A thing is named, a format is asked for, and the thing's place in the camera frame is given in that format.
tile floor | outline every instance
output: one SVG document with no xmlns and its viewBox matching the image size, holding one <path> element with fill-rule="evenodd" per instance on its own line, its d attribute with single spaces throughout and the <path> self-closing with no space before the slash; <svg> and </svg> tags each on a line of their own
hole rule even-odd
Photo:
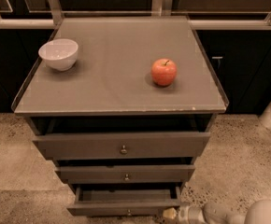
<svg viewBox="0 0 271 224">
<path fill-rule="evenodd" d="M 31 142 L 22 118 L 0 114 L 0 223 L 155 223 L 154 217 L 72 217 L 71 190 Z M 196 161 L 182 200 L 212 201 L 245 214 L 255 201 L 271 200 L 271 130 L 253 115 L 219 115 Z"/>
</svg>

apple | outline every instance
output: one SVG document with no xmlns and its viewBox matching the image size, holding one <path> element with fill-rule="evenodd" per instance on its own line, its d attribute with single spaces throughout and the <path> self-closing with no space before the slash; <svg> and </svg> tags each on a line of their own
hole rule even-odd
<svg viewBox="0 0 271 224">
<path fill-rule="evenodd" d="M 176 77 L 176 64 L 166 58 L 155 61 L 151 68 L 151 76 L 153 81 L 159 86 L 168 86 L 172 84 Z"/>
</svg>

drawer knob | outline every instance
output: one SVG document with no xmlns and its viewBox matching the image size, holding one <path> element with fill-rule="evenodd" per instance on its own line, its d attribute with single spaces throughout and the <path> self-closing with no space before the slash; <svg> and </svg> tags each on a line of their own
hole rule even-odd
<svg viewBox="0 0 271 224">
<path fill-rule="evenodd" d="M 121 153 L 121 154 L 127 154 L 126 146 L 122 146 L 122 147 L 121 147 L 120 153 Z"/>
<path fill-rule="evenodd" d="M 126 174 L 124 180 L 125 180 L 126 182 L 129 181 L 129 180 L 130 180 L 130 176 L 129 176 L 128 174 Z"/>
<path fill-rule="evenodd" d="M 132 212 L 130 211 L 130 209 L 127 210 L 127 216 L 131 217 L 132 216 Z"/>
</svg>

gray tabletop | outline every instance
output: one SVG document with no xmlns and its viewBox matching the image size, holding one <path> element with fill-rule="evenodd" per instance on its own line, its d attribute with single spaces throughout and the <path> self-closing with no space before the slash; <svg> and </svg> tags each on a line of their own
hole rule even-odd
<svg viewBox="0 0 271 224">
<path fill-rule="evenodd" d="M 64 72 L 42 62 L 16 114 L 220 113 L 226 109 L 184 17 L 64 19 L 55 39 L 60 37 L 78 42 L 78 61 Z M 152 63 L 160 58 L 178 66 L 174 83 L 165 88 L 150 77 Z"/>
</svg>

bowl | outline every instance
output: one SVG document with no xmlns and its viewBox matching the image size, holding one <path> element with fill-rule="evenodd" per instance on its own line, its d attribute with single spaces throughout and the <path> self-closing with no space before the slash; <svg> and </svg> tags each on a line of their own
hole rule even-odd
<svg viewBox="0 0 271 224">
<path fill-rule="evenodd" d="M 44 44 L 38 54 L 49 67 L 65 71 L 77 60 L 78 43 L 70 39 L 52 40 Z"/>
</svg>

